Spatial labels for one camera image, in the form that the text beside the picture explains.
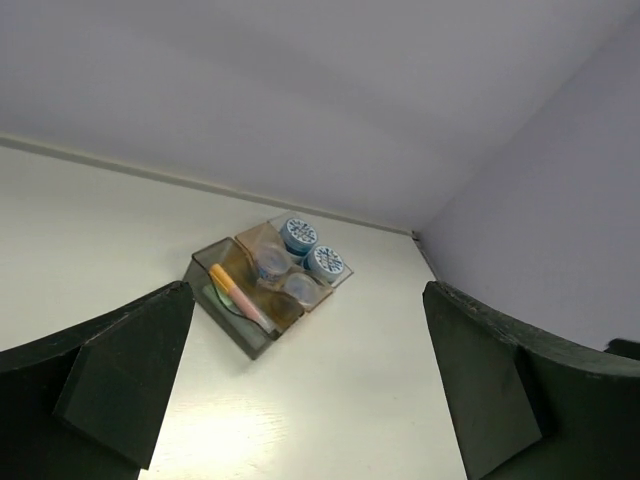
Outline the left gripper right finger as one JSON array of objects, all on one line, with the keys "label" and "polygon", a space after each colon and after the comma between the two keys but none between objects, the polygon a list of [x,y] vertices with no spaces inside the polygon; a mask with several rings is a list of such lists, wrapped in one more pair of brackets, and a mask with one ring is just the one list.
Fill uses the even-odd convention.
[{"label": "left gripper right finger", "polygon": [[426,321],[469,479],[636,479],[639,361],[429,282]]}]

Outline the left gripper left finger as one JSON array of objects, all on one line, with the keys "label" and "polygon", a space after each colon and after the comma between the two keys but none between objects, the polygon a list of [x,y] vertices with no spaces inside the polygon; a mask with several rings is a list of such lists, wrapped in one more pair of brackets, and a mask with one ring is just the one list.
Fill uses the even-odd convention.
[{"label": "left gripper left finger", "polygon": [[195,300],[176,281],[1,354],[4,479],[136,479],[149,468]]}]

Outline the green highlighter marker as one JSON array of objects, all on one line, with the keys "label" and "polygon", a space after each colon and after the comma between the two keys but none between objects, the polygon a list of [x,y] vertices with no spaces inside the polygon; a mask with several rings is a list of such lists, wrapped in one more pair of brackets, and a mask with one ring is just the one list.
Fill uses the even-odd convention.
[{"label": "green highlighter marker", "polygon": [[227,294],[217,288],[216,285],[206,285],[202,288],[202,292],[211,303],[217,302],[233,314],[242,314],[241,310],[237,307],[233,300]]}]

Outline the orange highlighter marker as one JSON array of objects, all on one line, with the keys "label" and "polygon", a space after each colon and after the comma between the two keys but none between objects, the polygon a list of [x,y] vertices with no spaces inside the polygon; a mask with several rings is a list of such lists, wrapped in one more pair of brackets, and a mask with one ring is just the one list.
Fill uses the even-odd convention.
[{"label": "orange highlighter marker", "polygon": [[246,318],[259,325],[266,332],[273,330],[271,321],[238,286],[230,287],[228,296]]}]

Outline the orange marker cap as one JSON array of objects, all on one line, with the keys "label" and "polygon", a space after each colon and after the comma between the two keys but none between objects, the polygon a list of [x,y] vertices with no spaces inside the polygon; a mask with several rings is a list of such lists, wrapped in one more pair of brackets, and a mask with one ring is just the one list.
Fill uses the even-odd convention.
[{"label": "orange marker cap", "polygon": [[234,280],[220,264],[213,264],[209,269],[208,274],[216,287],[221,289],[225,294],[228,294],[236,287]]}]

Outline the clear jar of pins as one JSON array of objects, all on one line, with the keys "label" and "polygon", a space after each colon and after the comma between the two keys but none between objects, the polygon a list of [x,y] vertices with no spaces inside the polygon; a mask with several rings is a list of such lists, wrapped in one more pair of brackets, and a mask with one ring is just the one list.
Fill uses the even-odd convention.
[{"label": "clear jar of pins", "polygon": [[253,258],[259,277],[268,285],[277,285],[291,270],[293,262],[287,251],[272,242],[258,244]]},{"label": "clear jar of pins", "polygon": [[319,284],[301,272],[294,272],[287,277],[283,291],[295,298],[305,309],[314,308],[321,298]]}]

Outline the blue lidded round tin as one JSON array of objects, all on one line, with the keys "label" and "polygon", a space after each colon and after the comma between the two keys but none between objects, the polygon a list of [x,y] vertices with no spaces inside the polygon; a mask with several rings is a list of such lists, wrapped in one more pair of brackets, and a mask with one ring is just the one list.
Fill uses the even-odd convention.
[{"label": "blue lidded round tin", "polygon": [[291,217],[285,221],[280,228],[280,236],[287,252],[296,257],[306,256],[318,241],[315,228],[298,217]]}]

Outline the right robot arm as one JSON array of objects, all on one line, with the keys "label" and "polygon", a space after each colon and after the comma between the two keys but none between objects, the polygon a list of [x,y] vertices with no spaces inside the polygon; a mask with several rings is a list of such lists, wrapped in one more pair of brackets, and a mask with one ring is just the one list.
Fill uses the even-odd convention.
[{"label": "right robot arm", "polygon": [[607,344],[605,352],[612,355],[639,361],[640,343],[633,340],[615,338]]}]

